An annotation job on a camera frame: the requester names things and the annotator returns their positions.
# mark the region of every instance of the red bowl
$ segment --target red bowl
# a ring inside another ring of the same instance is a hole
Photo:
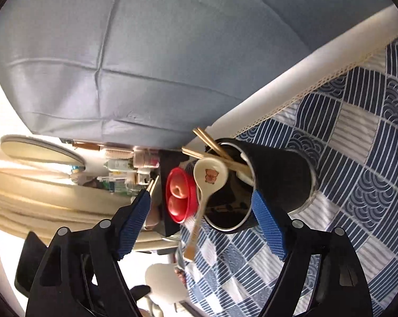
[[[188,188],[189,188],[189,193],[187,196],[187,208],[186,208],[186,213],[185,215],[182,216],[175,216],[170,213],[168,210],[168,200],[172,196],[171,191],[170,191],[170,183],[172,178],[175,175],[181,175],[183,176]],[[166,200],[166,207],[167,207],[167,212],[170,215],[171,219],[175,221],[176,223],[183,223],[188,217],[193,216],[197,209],[198,209],[198,199],[196,196],[196,182],[195,179],[187,174],[183,169],[180,167],[176,167],[173,170],[171,170],[170,174],[168,175],[167,178],[167,184],[165,186],[165,200]]]

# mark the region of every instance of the blue gripper pad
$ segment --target blue gripper pad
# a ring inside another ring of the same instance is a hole
[[[262,195],[255,190],[252,194],[252,210],[264,233],[271,252],[277,255],[281,261],[287,257],[284,235],[272,217]]]
[[[140,200],[133,202],[132,206],[133,210],[120,231],[120,241],[117,251],[118,261],[131,252],[137,236],[139,236],[140,230],[150,210],[149,193],[145,192]]]

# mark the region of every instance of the round mirror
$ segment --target round mirror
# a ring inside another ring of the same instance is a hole
[[[84,166],[83,159],[65,148],[36,138],[7,135],[1,138],[1,150],[12,159]]]

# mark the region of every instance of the wooden chopsticks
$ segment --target wooden chopsticks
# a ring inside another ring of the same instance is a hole
[[[193,129],[193,133],[197,135],[205,144],[207,144],[212,150],[214,150],[218,155],[223,157],[224,159],[233,161],[232,157],[227,154],[227,152],[221,148],[221,146],[215,142],[215,140],[201,128]]]
[[[204,157],[215,157],[217,159],[222,160],[226,164],[228,169],[231,169],[234,171],[241,171],[244,174],[246,174],[247,176],[252,177],[252,172],[246,164],[238,163],[233,160],[228,160],[223,157],[218,157],[218,156],[210,154],[208,152],[199,152],[199,151],[191,150],[186,147],[182,147],[181,151],[183,152],[183,154],[191,156],[191,157],[195,157],[196,159],[203,159]]]
[[[148,188],[146,188],[146,190],[149,192],[151,198],[152,198],[153,191],[155,190],[156,184],[158,183],[158,180],[159,180],[159,175],[154,180],[151,180],[151,182],[148,185]]]

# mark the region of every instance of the lace trim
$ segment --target lace trim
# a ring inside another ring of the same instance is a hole
[[[329,75],[324,76],[323,78],[321,78],[317,83],[313,84],[312,86],[306,88],[305,90],[303,90],[302,92],[300,92],[299,94],[297,94],[295,97],[293,97],[292,99],[290,99],[289,101],[285,102],[284,104],[280,105],[279,107],[277,107],[276,109],[272,110],[271,112],[263,115],[262,117],[260,117],[259,119],[257,119],[256,121],[254,121],[253,123],[245,126],[244,128],[242,128],[241,130],[239,130],[238,132],[236,132],[235,134],[231,135],[231,138],[236,138],[238,135],[240,135],[241,133],[249,130],[250,128],[252,128],[253,126],[256,126],[258,124],[260,124],[263,121],[266,121],[267,119],[270,119],[271,117],[273,117],[275,114],[277,114],[278,112],[282,111],[283,109],[285,109],[286,107],[289,107],[291,104],[293,104],[294,102],[296,102],[297,100],[300,100],[302,97],[306,96],[307,94],[313,92],[314,90],[318,89],[320,86],[322,86],[323,84],[339,77],[340,75],[343,75],[345,73],[347,73],[348,71],[350,71],[351,69],[357,67],[359,64],[367,61],[369,58],[376,56],[380,51],[382,51],[383,48],[386,48],[386,46],[390,43],[392,43],[395,39],[398,38],[398,35],[390,38],[388,40],[388,42],[385,43],[384,46],[380,46],[379,48],[373,50],[372,52],[362,56],[359,60],[354,61],[352,63],[350,63],[349,65],[343,67],[340,70],[337,70]]]

